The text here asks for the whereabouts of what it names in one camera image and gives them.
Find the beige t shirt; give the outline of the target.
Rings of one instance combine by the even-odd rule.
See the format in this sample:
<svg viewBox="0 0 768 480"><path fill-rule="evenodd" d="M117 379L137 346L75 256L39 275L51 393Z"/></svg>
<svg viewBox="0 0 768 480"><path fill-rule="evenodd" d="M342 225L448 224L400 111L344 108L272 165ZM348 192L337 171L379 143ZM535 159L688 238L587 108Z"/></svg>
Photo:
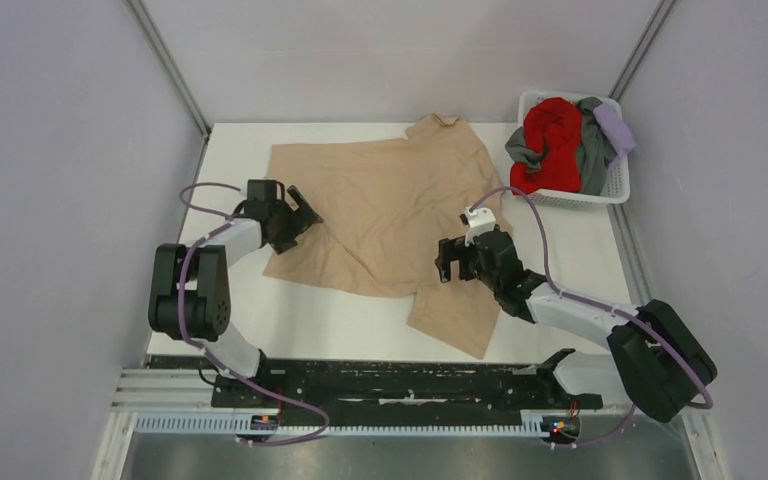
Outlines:
<svg viewBox="0 0 768 480"><path fill-rule="evenodd" d="M464 232L477 200L495 215L500 185L469 123L430 114L401 138L281 144L267 175L296 187L321 216L297 245L272 257L268 277L352 294L412 296L410 327L477 359L485 356L500 306L478 281L442 283L440 240Z"/></svg>

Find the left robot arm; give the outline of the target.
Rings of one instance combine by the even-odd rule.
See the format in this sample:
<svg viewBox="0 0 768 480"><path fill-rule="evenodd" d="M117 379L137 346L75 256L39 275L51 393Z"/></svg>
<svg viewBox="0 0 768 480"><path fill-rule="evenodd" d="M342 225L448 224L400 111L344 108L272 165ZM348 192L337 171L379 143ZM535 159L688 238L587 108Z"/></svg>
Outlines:
<svg viewBox="0 0 768 480"><path fill-rule="evenodd" d="M238 379L235 392L250 407L266 405L273 379L259 370L265 355L231 321L229 269L264 247L281 255L298 244L321 216L294 186L253 179L236 193L231 212L214 210L221 224L189 245L157 247L149 292L152 331L197 349L219 374Z"/></svg>

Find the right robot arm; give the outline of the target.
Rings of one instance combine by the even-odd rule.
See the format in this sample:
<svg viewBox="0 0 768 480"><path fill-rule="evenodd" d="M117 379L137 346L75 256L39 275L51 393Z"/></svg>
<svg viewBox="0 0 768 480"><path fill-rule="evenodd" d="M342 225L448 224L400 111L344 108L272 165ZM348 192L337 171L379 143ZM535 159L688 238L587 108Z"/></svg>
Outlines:
<svg viewBox="0 0 768 480"><path fill-rule="evenodd" d="M628 398L666 423L718 376L707 351L668 303L614 307L563 289L525 268L511 236L494 228L476 236L444 238L435 260L441 282L481 282L512 317L565 330L610 352Z"/></svg>

